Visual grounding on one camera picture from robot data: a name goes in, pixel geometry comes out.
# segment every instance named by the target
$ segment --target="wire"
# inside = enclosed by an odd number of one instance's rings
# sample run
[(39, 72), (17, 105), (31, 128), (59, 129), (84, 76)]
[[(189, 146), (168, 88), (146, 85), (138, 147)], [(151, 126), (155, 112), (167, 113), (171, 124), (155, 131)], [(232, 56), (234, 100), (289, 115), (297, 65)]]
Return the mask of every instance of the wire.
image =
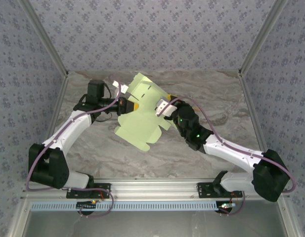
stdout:
[(109, 112), (110, 113), (110, 117), (109, 118), (107, 118), (107, 119), (104, 119), (104, 120), (95, 120), (96, 122), (105, 122), (105, 121), (108, 121), (108, 120), (110, 120), (111, 118), (112, 118), (112, 113), (111, 112)]
[(79, 211), (81, 217), (84, 216), (84, 217), (87, 217), (87, 218), (96, 218), (96, 217), (106, 216), (107, 214), (109, 214), (109, 213), (112, 211), (112, 209), (113, 209), (113, 207), (114, 207), (114, 197), (113, 197), (112, 193), (111, 193), (110, 191), (106, 190), (106, 189), (102, 189), (102, 188), (92, 188), (92, 189), (71, 188), (71, 189), (72, 189), (72, 190), (75, 190), (75, 191), (100, 191), (100, 192), (106, 192), (106, 193), (111, 197), (111, 199), (112, 199), (112, 204), (109, 206), (109, 209), (108, 209), (107, 211), (105, 211), (104, 213), (98, 214), (98, 215), (91, 215), (91, 216), (83, 215), (83, 214), (82, 214), (82, 209), (83, 209), (86, 205), (82, 205), (82, 206), (80, 207), (80, 211)]
[(101, 190), (99, 192), (101, 193), (101, 199), (103, 200), (104, 199), (103, 193)]
[(118, 101), (120, 95), (121, 95), (121, 84), (118, 83), (118, 94), (116, 96), (116, 98), (113, 100), (112, 103), (110, 103), (108, 106), (105, 106), (104, 108), (101, 108), (101, 109), (98, 109), (98, 110), (92, 110), (92, 111), (88, 111), (88, 112), (84, 112), (84, 113), (81, 113), (77, 116), (75, 116), (72, 120), (70, 120), (65, 126), (63, 126), (63, 128), (57, 133), (57, 135), (55, 136), (54, 140), (52, 140), (49, 144), (47, 144), (45, 146), (45, 148), (38, 154), (37, 158), (35, 159), (35, 161), (33, 162), (32, 166), (30, 167), (29, 169), (29, 172), (28, 172), (28, 176), (27, 176), (27, 179), (26, 179), (26, 190), (27, 191), (32, 191), (32, 192), (37, 192), (37, 191), (45, 191), (45, 190), (50, 190), (50, 189), (53, 189), (52, 187), (48, 187), (48, 188), (41, 188), (41, 189), (31, 189), (29, 187), (29, 181), (30, 181), (30, 178), (34, 172), (34, 169), (38, 163), (38, 161), (41, 159), (41, 157), (43, 156), (43, 154), (47, 151), (47, 149), (55, 142), (57, 142), (58, 138), (61, 136), (61, 134), (75, 121), (77, 120), (78, 118), (84, 116), (84, 115), (89, 115), (89, 114), (93, 114), (93, 113), (98, 113), (98, 112), (102, 112), (104, 110), (107, 110), (108, 108), (110, 108), (111, 106), (113, 106), (116, 101)]
[(159, 117), (159, 116), (167, 109), (168, 106), (170, 106), (170, 105), (173, 104), (174, 102), (176, 102), (176, 101), (178, 101), (178, 100), (181, 100), (181, 99), (184, 99), (184, 98), (185, 98), (185, 99), (188, 99), (188, 100), (190, 100), (190, 101), (192, 101), (192, 102), (200, 109), (200, 111), (202, 112), (202, 114), (203, 114), (204, 117), (206, 118), (206, 120), (207, 120), (209, 126), (211, 127), (211, 129), (212, 129), (214, 135), (217, 137), (217, 139), (219, 140), (219, 142), (221, 142), (223, 145), (227, 146), (228, 148), (230, 148), (230, 149), (232, 149), (232, 150), (234, 150), (234, 151), (236, 151), (236, 152), (239, 152), (239, 153), (242, 153), (242, 154), (245, 154), (245, 155), (248, 155), (248, 156), (256, 157), (256, 158), (259, 158), (259, 159), (261, 159), (261, 160), (264, 160), (264, 161), (266, 161), (266, 162), (269, 162), (269, 163), (275, 165), (276, 167), (278, 167), (279, 169), (281, 169), (283, 172), (285, 172), (285, 173), (290, 177), (290, 179), (292, 180), (292, 183), (293, 183), (293, 186), (291, 187), (291, 189), (290, 189), (290, 190), (285, 190), (285, 191), (283, 191), (283, 193), (287, 194), (287, 193), (291, 193), (292, 191), (295, 190), (297, 184), (296, 184), (296, 180), (295, 180), (294, 176), (293, 176), (286, 168), (284, 168), (283, 166), (281, 166), (279, 163), (274, 162), (274, 161), (272, 161), (272, 160), (270, 160), (270, 159), (268, 159), (268, 158), (265, 158), (265, 157), (263, 157), (263, 156), (261, 156), (261, 155), (252, 154), (252, 153), (250, 153), (250, 152), (247, 152), (247, 151), (238, 149), (238, 148), (236, 148), (236, 147), (233, 147), (233, 146), (229, 145), (228, 143), (225, 143), (225, 142), (220, 138), (220, 136), (218, 135), (218, 133), (216, 132), (216, 130), (215, 130), (215, 128), (214, 128), (214, 126), (213, 126), (211, 120), (210, 120), (209, 117), (206, 115), (206, 113), (205, 113), (205, 111), (203, 110), (203, 108), (202, 108), (194, 99), (192, 99), (192, 98), (190, 98), (190, 97), (188, 97), (188, 96), (179, 96), (179, 97), (173, 99), (172, 101), (170, 101), (166, 106), (164, 106), (164, 108), (161, 110), (161, 112), (160, 112), (159, 115), (157, 115), (157, 116)]
[(229, 213), (228, 211), (226, 211), (226, 210), (224, 210), (224, 209), (222, 209), (222, 208), (219, 208), (219, 210), (222, 211), (222, 212), (225, 212), (225, 213), (226, 213), (227, 215), (229, 215), (229, 216), (233, 216), (233, 215), (238, 214), (238, 213), (243, 209), (243, 207), (245, 206), (245, 201), (246, 201), (245, 192), (242, 192), (242, 196), (243, 196), (243, 198), (242, 198), (242, 203), (241, 203), (240, 208), (239, 208), (237, 211), (235, 211), (235, 212), (233, 212), (233, 213)]
[(108, 90), (109, 93), (109, 98), (112, 98), (112, 93), (111, 90), (108, 88), (108, 85), (104, 82), (104, 86), (106, 87), (106, 89)]
[(237, 202), (236, 202), (236, 205), (237, 205), (238, 204), (238, 197), (237, 197), (237, 195), (234, 192), (231, 192), (231, 195), (235, 196), (237, 198)]
[(81, 103), (83, 101), (83, 99), (87, 96), (87, 94), (84, 94), (80, 99), (79, 99), (79, 103)]

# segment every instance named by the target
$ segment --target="gray marble tabletop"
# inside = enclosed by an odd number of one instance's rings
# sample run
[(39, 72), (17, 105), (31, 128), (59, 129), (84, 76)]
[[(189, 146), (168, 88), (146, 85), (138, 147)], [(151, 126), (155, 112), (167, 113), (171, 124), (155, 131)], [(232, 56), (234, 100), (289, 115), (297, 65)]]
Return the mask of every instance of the gray marble tabletop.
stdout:
[[(221, 137), (259, 149), (239, 78), (235, 73), (216, 71), (140, 71), (166, 92), (189, 95), (198, 101)], [(137, 71), (70, 72), (68, 86), (56, 129), (68, 118), (72, 108), (86, 93), (90, 79), (103, 79), (117, 73), (121, 83), (130, 83)], [(209, 128), (198, 112), (200, 123)], [(178, 131), (171, 127), (162, 133), (150, 150), (143, 152), (114, 134), (117, 115), (106, 122), (95, 122), (84, 131), (67, 154), (70, 169), (101, 178), (215, 178), (222, 170), (238, 172), (233, 164), (217, 157), (195, 152)]]

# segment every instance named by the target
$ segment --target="black joint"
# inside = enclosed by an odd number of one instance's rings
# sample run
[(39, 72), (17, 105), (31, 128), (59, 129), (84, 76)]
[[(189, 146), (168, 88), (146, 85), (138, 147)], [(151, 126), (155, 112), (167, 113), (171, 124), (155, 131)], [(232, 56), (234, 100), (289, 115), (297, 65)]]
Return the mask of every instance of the black joint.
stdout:
[(218, 195), (223, 195), (225, 194), (227, 191), (221, 186), (221, 179), (223, 178), (223, 176), (227, 173), (228, 171), (221, 171), (217, 177), (215, 178), (215, 180), (213, 181), (213, 188), (214, 191), (218, 194)]
[[(44, 145), (40, 144), (33, 144), (29, 148), (29, 169), (43, 149)], [(69, 168), (63, 152), (59, 148), (48, 148), (35, 166), (30, 180), (55, 189), (61, 189), (66, 184), (68, 178)]]
[[(262, 155), (287, 169), (277, 152), (269, 149)], [(276, 202), (290, 177), (277, 166), (264, 160), (261, 160), (254, 167), (253, 185), (256, 192), (264, 199)]]
[(105, 82), (102, 80), (92, 79), (87, 85), (86, 103), (97, 104), (104, 97)]
[(173, 120), (181, 137), (185, 138), (185, 142), (191, 149), (205, 153), (203, 145), (206, 144), (206, 139), (213, 132), (199, 124), (199, 117), (189, 104), (177, 101), (174, 105), (177, 110), (165, 119)]

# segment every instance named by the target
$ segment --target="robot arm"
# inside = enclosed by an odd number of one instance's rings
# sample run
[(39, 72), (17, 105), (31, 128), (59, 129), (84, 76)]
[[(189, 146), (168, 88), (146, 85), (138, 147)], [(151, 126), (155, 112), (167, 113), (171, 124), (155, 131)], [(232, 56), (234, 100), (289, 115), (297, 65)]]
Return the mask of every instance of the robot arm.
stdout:
[[(161, 100), (157, 104), (156, 114), (159, 115), (168, 104)], [(231, 173), (223, 171), (216, 180), (216, 189), (220, 192), (228, 191), (256, 191), (261, 197), (269, 201), (277, 201), (290, 180), (289, 176), (277, 166), (270, 164), (253, 155), (270, 159), (286, 168), (277, 152), (267, 150), (254, 151), (235, 143), (222, 139), (223, 142), (199, 124), (199, 117), (193, 108), (184, 101), (178, 100), (169, 105), (163, 112), (164, 119), (172, 120), (180, 135), (186, 143), (195, 151), (222, 158), (242, 168), (246, 173)]]
[[(90, 127), (100, 116), (101, 112), (86, 114), (85, 112), (98, 110), (111, 104), (114, 99), (103, 98), (105, 83), (101, 80), (91, 80), (87, 87), (87, 94), (83, 95), (74, 107), (67, 121), (42, 144), (33, 144), (29, 149), (29, 169), (38, 154), (51, 142), (51, 146), (43, 154), (35, 166), (31, 181), (53, 188), (86, 188), (90, 186), (92, 177), (72, 171), (68, 168), (66, 155), (80, 134)], [(117, 115), (130, 113), (138, 108), (138, 104), (120, 97), (116, 103), (105, 110), (105, 113), (116, 112)]]

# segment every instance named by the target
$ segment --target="wall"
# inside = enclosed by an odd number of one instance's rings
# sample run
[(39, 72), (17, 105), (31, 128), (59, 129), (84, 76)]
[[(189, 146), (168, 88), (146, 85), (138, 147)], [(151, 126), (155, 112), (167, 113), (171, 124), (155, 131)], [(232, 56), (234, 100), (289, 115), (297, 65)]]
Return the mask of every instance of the wall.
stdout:
[(297, 179), (305, 234), (305, 0), (289, 0), (245, 79), (268, 147)]
[(67, 70), (238, 69), (274, 0), (31, 0)]
[(42, 142), (63, 76), (16, 0), (0, 0), (0, 237), (27, 176), (28, 148)]

